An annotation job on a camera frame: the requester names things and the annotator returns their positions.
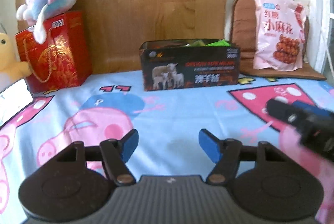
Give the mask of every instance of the cardboard box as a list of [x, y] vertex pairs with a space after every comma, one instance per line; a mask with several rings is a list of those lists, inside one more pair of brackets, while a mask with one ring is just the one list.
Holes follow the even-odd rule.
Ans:
[[48, 36], [43, 44], [36, 43], [33, 33], [28, 30], [15, 36], [21, 61], [29, 60], [41, 80], [47, 80], [51, 69], [45, 83], [34, 74], [27, 78], [30, 91], [36, 93], [82, 85], [92, 69], [81, 12], [70, 11], [50, 18], [44, 21], [44, 27]]
[[203, 86], [235, 85], [238, 82], [240, 48], [185, 47], [210, 44], [219, 39], [159, 40], [143, 43], [140, 59], [145, 91]]

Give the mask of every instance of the blue logo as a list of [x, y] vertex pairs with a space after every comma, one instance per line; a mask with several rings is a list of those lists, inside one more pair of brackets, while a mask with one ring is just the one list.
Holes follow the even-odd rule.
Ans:
[[268, 9], [275, 9], [275, 5], [273, 3], [264, 3], [263, 7]]

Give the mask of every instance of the gray ribbed surface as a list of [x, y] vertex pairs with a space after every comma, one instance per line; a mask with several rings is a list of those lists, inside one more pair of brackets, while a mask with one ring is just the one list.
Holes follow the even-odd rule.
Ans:
[[[26, 224], [44, 224], [28, 220]], [[223, 187], [199, 176], [143, 176], [139, 183], [117, 188], [98, 212], [73, 224], [265, 224], [238, 207]], [[308, 218], [294, 224], [316, 224]]]

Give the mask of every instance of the red gift bag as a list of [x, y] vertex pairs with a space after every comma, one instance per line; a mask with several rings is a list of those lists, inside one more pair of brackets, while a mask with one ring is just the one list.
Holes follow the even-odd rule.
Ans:
[[70, 11], [44, 21], [47, 39], [38, 44], [33, 33], [18, 33], [22, 61], [30, 63], [27, 78], [32, 93], [80, 86], [92, 73], [80, 11]]

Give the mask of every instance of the brown cushion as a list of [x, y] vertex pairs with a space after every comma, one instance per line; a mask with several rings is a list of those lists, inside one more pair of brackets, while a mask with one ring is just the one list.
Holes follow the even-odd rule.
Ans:
[[[231, 24], [231, 41], [241, 48], [240, 73], [259, 77], [293, 77], [313, 80], [326, 80], [308, 63], [295, 71], [276, 71], [274, 69], [253, 69], [253, 58], [256, 51], [256, 16], [253, 0], [234, 0]], [[308, 19], [305, 23], [306, 38], [308, 36]]]

